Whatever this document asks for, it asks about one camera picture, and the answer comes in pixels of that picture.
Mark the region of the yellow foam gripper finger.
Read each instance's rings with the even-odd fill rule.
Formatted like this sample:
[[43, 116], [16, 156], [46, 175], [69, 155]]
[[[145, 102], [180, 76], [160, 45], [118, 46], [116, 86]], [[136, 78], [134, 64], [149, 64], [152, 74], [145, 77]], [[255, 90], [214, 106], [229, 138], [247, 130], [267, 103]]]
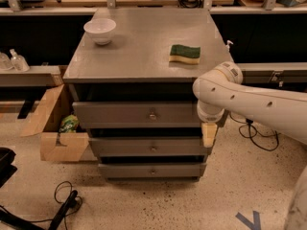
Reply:
[[218, 126], [215, 123], [201, 124], [202, 141], [206, 148], [211, 148], [214, 145], [217, 130]]

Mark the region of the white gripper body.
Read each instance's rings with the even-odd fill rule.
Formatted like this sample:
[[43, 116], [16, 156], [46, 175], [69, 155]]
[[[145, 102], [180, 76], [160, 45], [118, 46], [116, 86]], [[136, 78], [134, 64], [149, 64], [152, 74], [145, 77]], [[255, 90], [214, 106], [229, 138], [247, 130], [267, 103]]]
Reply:
[[201, 101], [197, 103], [197, 112], [199, 118], [205, 123], [218, 123], [224, 115], [223, 108]]

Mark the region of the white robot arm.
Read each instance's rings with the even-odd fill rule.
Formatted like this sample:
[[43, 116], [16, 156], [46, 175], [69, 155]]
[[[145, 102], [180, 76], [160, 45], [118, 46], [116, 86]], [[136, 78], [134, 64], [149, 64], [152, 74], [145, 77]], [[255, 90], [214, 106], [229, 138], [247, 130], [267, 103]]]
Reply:
[[243, 85], [232, 62], [193, 83], [203, 120], [226, 115], [216, 134], [214, 230], [306, 230], [306, 95]]

